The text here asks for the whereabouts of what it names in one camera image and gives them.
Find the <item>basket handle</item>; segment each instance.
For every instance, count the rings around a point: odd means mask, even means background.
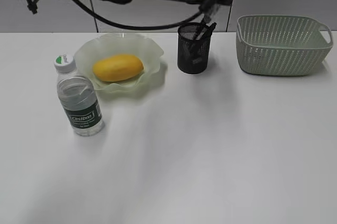
[[[329,45],[329,46],[333,45],[333,36],[332,36],[332,32],[331,32],[330,28],[327,27],[325,24],[320,23],[319,31],[321,31],[322,28],[324,28],[324,31],[327,31],[327,32],[329,33],[329,36],[330,36],[330,42],[328,43],[328,45]]]
[[[242,39],[241,27],[239,23],[237,23],[236,25],[236,33],[237,33],[237,38],[239,39],[239,42],[241,43],[243,39]]]

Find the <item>basket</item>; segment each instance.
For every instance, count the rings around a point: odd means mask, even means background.
[[[328,32],[330,42],[321,30]],[[250,74],[307,75],[332,47],[330,29],[308,17],[250,15],[237,21],[237,59],[241,69]]]

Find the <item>tile grout line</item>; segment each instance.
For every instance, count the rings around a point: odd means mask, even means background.
[[[93,4],[93,0],[90,0],[90,5],[91,5],[91,9],[92,9],[92,11],[93,11],[93,12],[95,12],[95,10],[94,10],[94,4]],[[99,33],[99,30],[98,30],[98,25],[97,25],[97,20],[96,20],[96,18],[95,18],[95,17],[93,17],[93,18],[94,18],[94,22],[95,22],[96,32],[97,32],[97,33]]]
[[[230,7],[230,12],[229,12],[229,14],[228,14],[228,20],[227,20],[226,32],[228,32],[228,27],[229,27],[230,20],[231,20],[232,8],[233,8],[233,3],[232,3],[232,5],[231,5],[231,7]]]

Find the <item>white bottle cap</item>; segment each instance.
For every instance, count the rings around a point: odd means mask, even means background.
[[[54,61],[54,66],[61,74],[68,74],[76,70],[74,57],[69,54],[58,56]]]

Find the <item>black cable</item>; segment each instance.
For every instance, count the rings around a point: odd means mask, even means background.
[[[129,29],[129,30],[141,30],[141,31],[147,31],[147,30],[161,30],[161,29],[170,29],[170,28],[176,28],[179,27],[185,23],[189,23],[195,19],[197,19],[199,16],[202,15],[202,12],[198,12],[196,14],[194,14],[193,16],[191,16],[190,18],[187,18],[186,20],[183,20],[179,23],[173,23],[173,24],[168,24],[168,25],[162,25],[162,26],[150,26],[150,27],[136,27],[136,26],[128,26],[128,25],[124,25],[124,24],[119,24],[119,23],[115,23],[115,22],[111,22],[107,19],[105,19],[104,17],[97,15],[96,13],[94,13],[91,9],[89,9],[88,7],[86,7],[82,2],[80,2],[79,0],[72,0],[77,6],[79,6],[82,10],[86,11],[88,14],[90,14],[91,16],[95,17],[97,20],[116,27],[116,28],[122,28],[122,29]]]
[[[203,13],[208,11],[216,2],[216,0],[205,0],[205,2],[201,5],[199,8],[199,11],[191,16],[190,18],[187,18],[181,22],[168,24],[168,25],[161,25],[161,26],[144,26],[144,27],[137,27],[137,26],[129,26],[124,24],[115,23],[112,21],[109,21],[108,19],[105,19],[101,15],[96,14],[91,9],[89,9],[87,6],[85,6],[81,1],[79,0],[72,0],[77,6],[79,6],[82,10],[87,12],[92,17],[96,18],[97,20],[101,21],[102,23],[105,23],[107,25],[121,28],[121,29],[128,29],[128,30],[139,30],[139,31],[148,31],[148,30],[162,30],[162,29],[170,29],[170,28],[176,28],[183,24],[189,23],[195,19],[197,19],[199,16],[201,16]]]

